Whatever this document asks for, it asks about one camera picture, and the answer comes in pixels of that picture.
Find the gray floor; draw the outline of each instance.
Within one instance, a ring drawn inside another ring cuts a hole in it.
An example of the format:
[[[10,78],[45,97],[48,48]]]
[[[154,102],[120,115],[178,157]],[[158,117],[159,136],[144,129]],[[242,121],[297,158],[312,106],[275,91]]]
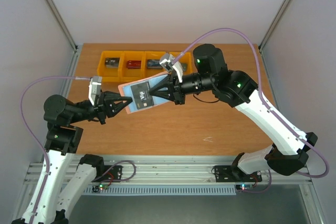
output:
[[[309,223],[299,186],[237,196],[82,196],[70,224]]]

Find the black object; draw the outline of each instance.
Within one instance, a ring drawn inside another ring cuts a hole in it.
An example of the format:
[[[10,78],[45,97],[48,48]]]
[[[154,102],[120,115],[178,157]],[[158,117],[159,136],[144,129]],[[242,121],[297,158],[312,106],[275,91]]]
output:
[[[304,150],[299,150],[297,155],[284,155],[275,145],[273,146],[274,149],[265,156],[265,159],[269,167],[278,174],[289,176],[304,168],[308,160],[308,154]]]
[[[261,175],[258,172],[252,173],[253,176],[244,174],[240,178],[236,178],[233,174],[232,167],[230,165],[216,165],[213,168],[213,174],[216,177],[216,182],[255,182],[254,177],[257,178],[257,182],[262,181]]]
[[[232,164],[230,165],[231,173],[235,177],[236,180],[240,180],[246,175],[245,173],[242,172],[242,170],[238,168],[239,160],[241,159],[243,155],[244,155],[244,152],[239,153],[238,156],[236,156],[235,160],[233,160]]]
[[[132,102],[131,97],[105,91],[96,98],[94,105],[89,100],[72,103],[61,95],[50,96],[44,103],[44,120],[48,122],[45,149],[66,153],[76,153],[83,129],[72,123],[88,120],[105,124],[106,118],[117,115]]]
[[[104,172],[106,172],[110,167],[111,167],[110,165],[105,165],[102,174]],[[113,179],[121,179],[121,177],[122,177],[122,166],[121,165],[116,165],[114,168],[109,170],[109,173],[112,174]],[[103,180],[109,180],[109,177],[110,177],[110,175],[105,174],[104,176],[95,180],[94,182],[101,182]]]
[[[92,186],[93,193],[99,193],[99,186]]]
[[[142,82],[131,86],[134,103],[138,110],[154,106],[154,101],[149,95],[149,82]]]
[[[250,102],[257,83],[242,71],[228,70],[220,49],[203,44],[194,49],[193,56],[198,73],[184,75],[179,83],[173,71],[150,89],[150,95],[184,104],[186,95],[212,90],[216,98],[231,107]]]
[[[12,224],[28,224],[25,219],[16,219],[12,221]]]
[[[307,139],[308,143],[310,143],[312,146],[315,146],[315,144],[317,142],[317,136],[315,135],[315,133],[313,133],[313,132],[306,133],[306,139]],[[307,152],[307,151],[310,150],[310,148],[305,145],[302,150]]]
[[[197,72],[200,74],[220,74],[227,72],[223,52],[212,44],[203,44],[193,51]]]
[[[65,218],[65,210],[56,211],[55,220],[51,224],[69,224],[69,220]]]
[[[88,164],[96,168],[96,177],[100,177],[105,172],[104,158],[101,156],[85,154],[84,157],[80,159],[79,164]]]

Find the yellow storage tray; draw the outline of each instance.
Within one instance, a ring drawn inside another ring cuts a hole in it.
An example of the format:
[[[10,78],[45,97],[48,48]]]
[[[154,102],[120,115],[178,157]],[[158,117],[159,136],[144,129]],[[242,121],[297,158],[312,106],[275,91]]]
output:
[[[97,74],[103,77],[103,82],[131,82],[141,80],[164,71],[163,69],[148,69],[146,66],[148,60],[158,60],[165,53],[166,52],[163,51],[103,51],[97,67]],[[174,57],[177,57],[180,54],[180,52],[169,53]],[[105,66],[106,58],[120,58],[118,68],[107,68]],[[129,60],[141,61],[141,68],[128,69],[127,62]],[[187,52],[180,59],[180,62],[188,64],[184,74],[193,72],[192,56],[190,52]]]

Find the red object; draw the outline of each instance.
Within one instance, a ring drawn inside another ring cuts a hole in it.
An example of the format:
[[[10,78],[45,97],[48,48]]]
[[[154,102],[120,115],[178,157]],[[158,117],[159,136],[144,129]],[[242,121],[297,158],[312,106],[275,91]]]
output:
[[[141,68],[141,60],[129,60],[126,67],[129,69]]]
[[[108,175],[110,175],[111,176],[111,180],[110,180],[110,182],[109,182],[109,184],[108,184],[108,187],[112,184],[112,181],[113,181],[113,175],[112,174],[110,174],[110,173],[108,173]]]

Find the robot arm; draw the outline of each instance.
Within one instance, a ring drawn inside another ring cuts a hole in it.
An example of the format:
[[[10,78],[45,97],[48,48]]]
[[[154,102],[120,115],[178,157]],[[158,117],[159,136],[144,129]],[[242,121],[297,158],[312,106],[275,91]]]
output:
[[[242,71],[228,70],[220,49],[203,44],[194,49],[193,56],[198,73],[185,75],[183,82],[178,82],[176,74],[172,72],[150,90],[150,95],[174,101],[175,104],[184,104],[186,95],[212,90],[220,101],[254,121],[274,144],[254,153],[239,154],[231,166],[237,181],[257,170],[271,168],[288,176],[303,168],[309,148],[272,111],[289,124],[300,138],[313,146],[317,141],[316,135],[305,133],[291,124],[262,94],[268,104],[265,106],[259,96],[257,83]]]
[[[89,86],[89,100],[72,103],[61,95],[52,95],[45,101],[44,120],[48,122],[45,149],[49,160],[44,160],[40,178],[25,213],[13,224],[68,223],[84,188],[103,174],[103,158],[85,155],[75,175],[59,194],[83,133],[82,128],[71,124],[84,120],[105,124],[106,118],[114,117],[132,102],[131,97],[121,97],[109,91],[101,92],[100,87],[101,77],[93,77]]]

